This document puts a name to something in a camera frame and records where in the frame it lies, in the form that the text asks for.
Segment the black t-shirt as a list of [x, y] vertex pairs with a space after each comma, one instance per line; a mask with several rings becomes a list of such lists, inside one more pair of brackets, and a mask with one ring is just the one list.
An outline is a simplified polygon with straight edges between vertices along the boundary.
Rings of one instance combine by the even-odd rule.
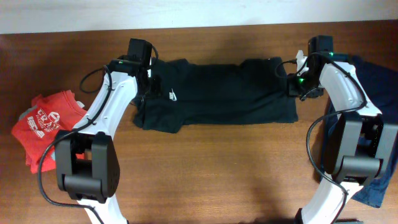
[[294, 123], [295, 100], [287, 96], [281, 61], [196, 65], [186, 59], [159, 60], [152, 70], [154, 89], [134, 100], [133, 123], [165, 133], [190, 124]]

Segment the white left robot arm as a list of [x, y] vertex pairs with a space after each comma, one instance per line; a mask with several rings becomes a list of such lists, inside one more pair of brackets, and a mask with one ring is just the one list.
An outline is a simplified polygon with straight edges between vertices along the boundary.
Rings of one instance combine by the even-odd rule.
[[101, 68], [103, 82], [82, 119], [55, 137], [58, 187], [92, 223], [128, 222], [116, 197], [120, 166], [113, 140], [127, 106], [150, 90], [158, 58], [150, 42], [131, 39], [125, 55]]

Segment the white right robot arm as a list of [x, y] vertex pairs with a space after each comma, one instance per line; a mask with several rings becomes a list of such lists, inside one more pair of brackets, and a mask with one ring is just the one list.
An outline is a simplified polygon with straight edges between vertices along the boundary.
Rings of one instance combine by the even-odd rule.
[[327, 93], [322, 161], [315, 195], [295, 223], [336, 223], [348, 201], [377, 180], [386, 180], [397, 161], [397, 72], [334, 51], [329, 35], [308, 41], [294, 59], [288, 93], [301, 100]]

